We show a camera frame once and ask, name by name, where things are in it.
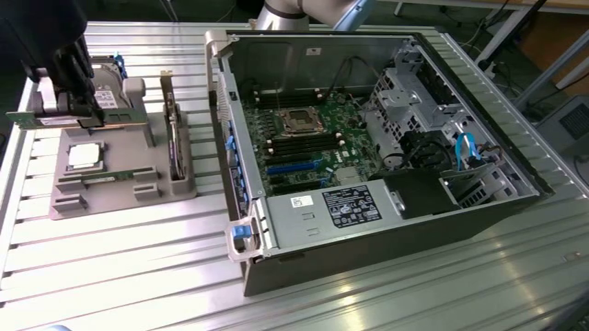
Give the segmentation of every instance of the black pcie slot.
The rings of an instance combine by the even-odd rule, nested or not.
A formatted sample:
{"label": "black pcie slot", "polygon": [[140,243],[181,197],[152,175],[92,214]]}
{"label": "black pcie slot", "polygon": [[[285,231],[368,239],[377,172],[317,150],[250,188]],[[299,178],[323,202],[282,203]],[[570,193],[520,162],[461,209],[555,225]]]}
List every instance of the black pcie slot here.
{"label": "black pcie slot", "polygon": [[316,190],[317,188],[320,188],[320,181],[307,181],[305,183],[272,186],[272,192],[273,194],[288,194],[303,190]]}
{"label": "black pcie slot", "polygon": [[260,109],[277,109],[277,108],[292,108],[292,107],[305,107],[308,105],[316,104],[316,96],[313,94],[305,95],[280,95],[276,99],[274,94],[264,94],[257,103],[257,108]]}
{"label": "black pcie slot", "polygon": [[297,145],[272,146],[273,152],[284,152],[287,150],[304,150],[307,148],[324,148],[325,150],[331,150],[333,148],[337,148],[337,144],[335,141],[328,141],[325,143],[299,143]]}
{"label": "black pcie slot", "polygon": [[293,150],[274,150],[272,155],[276,157],[280,157],[282,155],[289,155],[289,154],[320,152],[323,150],[336,150],[337,147],[339,147],[339,145],[336,143],[333,143],[332,145],[328,145],[328,146],[319,146],[319,147],[312,147],[312,148],[297,148]]}
{"label": "black pcie slot", "polygon": [[277,139],[272,139],[272,145],[299,143],[301,141],[315,141],[315,140],[321,140],[321,139],[324,139],[324,140],[335,139],[335,136],[332,133],[319,133],[319,134],[311,134],[308,136],[300,136],[300,137],[277,138]]}
{"label": "black pcie slot", "polygon": [[311,161],[311,154],[295,154],[284,157],[270,157],[265,160],[266,166],[273,166],[276,164],[291,163],[291,162],[301,162]]}

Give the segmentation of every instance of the motherboard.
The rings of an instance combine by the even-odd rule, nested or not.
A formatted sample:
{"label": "motherboard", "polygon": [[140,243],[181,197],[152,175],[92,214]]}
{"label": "motherboard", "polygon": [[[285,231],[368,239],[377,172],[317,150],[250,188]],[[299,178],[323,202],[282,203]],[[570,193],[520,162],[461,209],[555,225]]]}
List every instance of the motherboard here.
{"label": "motherboard", "polygon": [[360,183],[379,170],[380,157],[349,94],[333,92],[313,106],[242,106],[268,195]]}

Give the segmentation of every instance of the workbench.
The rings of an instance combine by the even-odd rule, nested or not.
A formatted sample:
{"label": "workbench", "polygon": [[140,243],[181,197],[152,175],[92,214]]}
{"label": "workbench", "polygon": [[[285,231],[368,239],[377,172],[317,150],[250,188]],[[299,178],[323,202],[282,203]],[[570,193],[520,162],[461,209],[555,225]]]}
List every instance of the workbench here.
{"label": "workbench", "polygon": [[[58,130],[13,128],[0,171],[0,329],[536,330],[589,288],[587,189],[473,63],[428,27],[420,32],[556,191],[467,241],[258,296],[241,295],[226,259],[228,223],[208,114],[202,34],[244,24],[90,23],[92,55],[117,51],[161,111],[158,73],[172,70],[188,115],[197,197],[51,221]],[[324,26],[312,29],[325,30]],[[30,91],[25,83],[18,110]]]}

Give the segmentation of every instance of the circuit board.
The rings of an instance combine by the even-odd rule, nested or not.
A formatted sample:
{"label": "circuit board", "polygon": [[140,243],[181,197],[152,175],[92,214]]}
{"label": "circuit board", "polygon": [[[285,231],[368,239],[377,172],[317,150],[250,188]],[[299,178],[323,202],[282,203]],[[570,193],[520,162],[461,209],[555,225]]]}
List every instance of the circuit board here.
{"label": "circuit board", "polygon": [[[377,171],[380,164],[380,158],[361,125],[361,117],[353,106],[353,101],[345,99],[343,94],[335,93],[321,104],[305,108],[312,110],[311,116],[317,117],[317,125],[300,127],[304,130],[316,131],[316,127],[320,126],[321,134],[336,134],[336,147],[328,150],[301,153],[304,155],[309,154],[309,160],[305,162],[273,163],[272,160],[277,157],[270,153],[268,141],[273,139],[274,141],[288,143],[288,139],[292,141],[300,139],[300,137],[288,136],[292,131],[288,124],[291,119],[284,115],[288,114],[288,111],[289,114],[300,113],[301,110],[299,109],[281,108],[268,110],[257,109],[254,106],[244,104],[246,127],[261,181],[264,189],[270,196],[315,188],[328,188],[355,181],[365,181],[368,176]],[[313,136],[312,134],[304,134],[303,139],[304,137],[312,139]],[[312,169],[268,174],[269,168],[276,166],[288,167],[301,163],[312,163]],[[293,190],[280,189],[292,186],[292,184],[300,184],[299,188],[292,188]]]}

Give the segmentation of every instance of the electrical wiring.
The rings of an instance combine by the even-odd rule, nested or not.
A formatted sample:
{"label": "electrical wiring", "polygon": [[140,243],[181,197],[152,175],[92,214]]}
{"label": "electrical wiring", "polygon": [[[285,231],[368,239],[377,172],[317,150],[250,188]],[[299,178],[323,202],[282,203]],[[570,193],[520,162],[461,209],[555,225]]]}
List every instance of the electrical wiring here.
{"label": "electrical wiring", "polygon": [[345,57],[343,59],[341,63],[339,64],[339,68],[337,68],[337,71],[335,73],[335,77],[332,78],[332,82],[331,82],[329,88],[327,89],[327,93],[324,94],[323,100],[327,100],[327,98],[329,96],[329,93],[331,93],[332,89],[335,88],[335,85],[337,83],[337,78],[339,78],[339,75],[341,74],[341,71],[343,71],[343,68],[344,68],[345,64],[348,64],[349,67],[352,66],[352,62],[351,62],[352,60],[357,60],[359,62],[361,62],[363,65],[371,70],[371,72],[375,75],[376,79],[380,78],[380,76],[377,74],[377,71],[372,68],[372,66],[369,66],[368,62],[365,62],[365,60],[361,57],[359,57],[356,55],[353,55],[351,57]]}
{"label": "electrical wiring", "polygon": [[477,25],[477,29],[476,32],[473,33],[473,35],[471,36],[471,39],[465,42],[469,43],[471,42],[471,47],[468,48],[468,50],[465,51],[465,54],[469,55],[471,49],[472,47],[476,45],[476,41],[480,38],[480,28],[484,26],[486,28],[490,26],[494,26],[498,23],[498,20],[502,18],[499,16],[499,14],[502,15],[500,11],[503,10],[504,6],[507,5],[508,0],[504,0],[500,8],[498,9],[498,12],[492,15],[492,17],[488,20],[480,20],[480,24]]}
{"label": "electrical wiring", "polygon": [[234,7],[236,7],[236,3],[233,3],[233,5],[230,6],[230,8],[229,8],[229,10],[226,11],[226,13],[214,21],[214,23],[218,23],[220,22],[220,20],[221,19],[224,19],[229,14],[230,14],[230,12],[232,12],[232,10],[234,9]]}
{"label": "electrical wiring", "polygon": [[519,90],[515,89],[514,87],[506,86],[506,85],[503,85],[503,84],[496,84],[496,83],[495,83],[495,86],[502,87],[502,88],[506,88],[508,91],[512,92],[512,95],[514,95],[515,97],[518,97],[519,94],[522,94],[522,91],[519,91]]}
{"label": "electrical wiring", "polygon": [[477,48],[477,47],[473,46],[473,45],[469,45],[468,43],[461,43],[460,46],[471,46],[471,47],[477,51],[477,53],[482,53],[480,48]]}
{"label": "electrical wiring", "polygon": [[500,146],[488,146],[488,147],[483,148],[484,152],[491,152],[494,150],[498,150],[498,159],[502,160],[503,159],[503,149]]}
{"label": "electrical wiring", "polygon": [[483,21],[480,21],[480,24],[477,24],[477,27],[476,27],[476,30],[475,30],[475,33],[473,33],[473,35],[469,37],[469,39],[468,39],[468,41],[465,41],[464,43],[457,43],[457,45],[469,45],[469,42],[473,40],[473,38],[476,37],[476,34],[477,34],[477,31],[480,30],[480,28],[482,28],[482,25],[483,25]]}
{"label": "electrical wiring", "polygon": [[389,153],[388,155],[385,155],[385,156],[383,157],[383,166],[384,166],[385,168],[388,168],[388,167],[385,166],[385,159],[389,158],[389,157],[400,157],[400,158],[404,160],[404,159],[407,158],[407,155],[403,154],[403,153]]}
{"label": "electrical wiring", "polygon": [[451,167],[451,155],[448,150],[445,150],[445,148],[443,147],[443,145],[440,143],[437,143],[436,141],[432,140],[427,140],[423,141],[420,144],[416,145],[416,147],[411,150],[411,153],[403,158],[403,162],[400,163],[400,165],[397,166],[399,169],[401,169],[404,166],[407,166],[411,158],[415,156],[416,152],[424,147],[432,145],[435,146],[443,153],[443,157],[445,158],[445,161],[449,164]]}

